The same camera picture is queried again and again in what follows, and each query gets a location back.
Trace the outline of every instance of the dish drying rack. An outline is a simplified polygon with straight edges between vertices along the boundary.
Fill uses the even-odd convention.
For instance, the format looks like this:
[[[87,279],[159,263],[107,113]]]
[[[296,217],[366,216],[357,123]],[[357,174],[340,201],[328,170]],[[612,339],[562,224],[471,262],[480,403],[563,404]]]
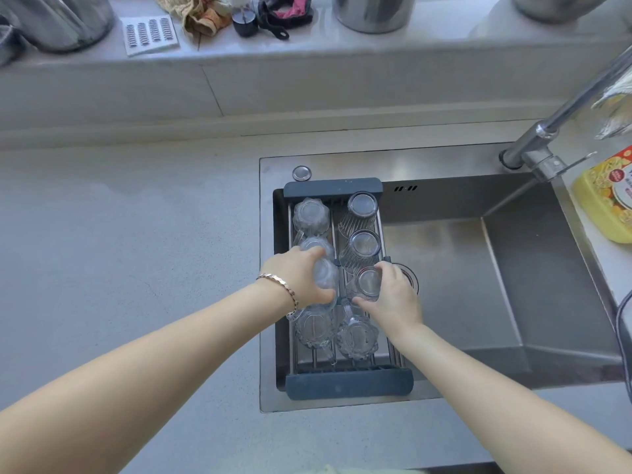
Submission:
[[[342,309],[341,300],[346,297],[345,285],[351,275],[344,271],[338,259],[346,246],[346,238],[337,230],[337,223],[346,211],[346,204],[353,193],[367,191],[380,199],[382,181],[378,178],[332,179],[323,181],[289,182],[283,189],[288,202],[288,245],[293,246],[296,232],[292,218],[294,206],[305,198],[318,198],[329,207],[330,230],[328,240],[334,247],[334,264],[339,270],[339,297],[334,307],[334,322],[338,324]],[[384,245],[382,219],[378,209],[374,226],[380,238],[381,259],[390,262]],[[297,340],[294,321],[289,321],[289,374],[286,376],[286,393],[290,399],[363,398],[371,396],[406,396],[413,389],[413,374],[403,367],[402,356],[390,340],[380,331],[379,342],[386,339],[388,362],[376,362],[375,355],[365,361],[352,361],[342,356],[332,339],[331,350],[335,364],[322,359],[322,350],[309,350]],[[311,351],[311,363],[305,353]]]

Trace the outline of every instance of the marble ledge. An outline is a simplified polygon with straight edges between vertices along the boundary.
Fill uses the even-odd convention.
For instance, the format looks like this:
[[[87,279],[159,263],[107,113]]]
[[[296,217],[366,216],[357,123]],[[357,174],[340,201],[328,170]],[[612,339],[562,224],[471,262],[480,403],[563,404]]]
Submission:
[[[111,3],[118,17],[163,14],[154,0],[111,0]],[[316,12],[313,23],[292,30],[287,42],[264,31],[250,39],[241,39],[230,27],[212,39],[190,38],[175,20],[179,48],[128,58],[118,21],[95,47],[67,55],[31,50],[8,70],[154,61],[202,66],[222,59],[632,41],[628,22],[632,20],[632,0],[609,0],[579,21],[559,26],[526,19],[517,13],[510,0],[417,0],[408,26],[383,35],[347,29],[333,16],[330,0],[314,0],[313,6]]]

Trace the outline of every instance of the silver bracelet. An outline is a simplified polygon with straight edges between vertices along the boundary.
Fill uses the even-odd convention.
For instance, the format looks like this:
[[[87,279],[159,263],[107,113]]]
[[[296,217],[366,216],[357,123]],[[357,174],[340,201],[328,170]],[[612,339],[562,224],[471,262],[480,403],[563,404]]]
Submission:
[[[280,277],[276,276],[275,274],[263,273],[257,276],[257,279],[261,279],[263,277],[266,279],[271,279],[272,281],[278,282],[281,286],[285,288],[285,290],[289,293],[289,295],[292,296],[292,301],[294,301],[294,310],[288,313],[288,316],[294,315],[296,313],[296,310],[298,309],[298,301],[296,300],[296,293],[294,292],[294,290],[288,286],[287,282],[283,281]]]

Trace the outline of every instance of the person's left hand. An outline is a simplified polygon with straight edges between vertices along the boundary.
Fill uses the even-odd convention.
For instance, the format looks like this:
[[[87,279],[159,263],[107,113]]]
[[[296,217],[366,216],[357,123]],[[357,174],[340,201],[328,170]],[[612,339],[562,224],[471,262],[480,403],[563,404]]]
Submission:
[[[261,273],[273,274],[287,282],[296,293],[299,309],[310,304],[328,304],[334,299],[336,291],[316,286],[313,278],[314,264],[324,255],[325,248],[320,246],[307,251],[295,246],[287,253],[275,254],[268,259],[261,267]]]

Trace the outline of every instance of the sink basin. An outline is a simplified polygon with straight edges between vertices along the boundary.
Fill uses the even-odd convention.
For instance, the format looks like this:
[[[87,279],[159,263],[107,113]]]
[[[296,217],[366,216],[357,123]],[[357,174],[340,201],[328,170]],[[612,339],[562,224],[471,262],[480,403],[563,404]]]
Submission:
[[[620,381],[613,302],[562,182],[537,184],[485,215],[532,180],[502,170],[505,146],[261,159],[261,259],[289,247],[291,206],[282,189],[296,166],[309,167],[312,180],[377,177],[383,255],[403,266],[429,327],[530,389]],[[332,207],[334,225],[342,209]],[[262,411],[440,396],[381,333],[374,359],[362,362],[410,368],[410,394],[292,400],[288,375],[327,368],[324,356],[294,348],[292,338],[286,319],[261,334]],[[347,366],[364,365],[341,358],[336,368]]]

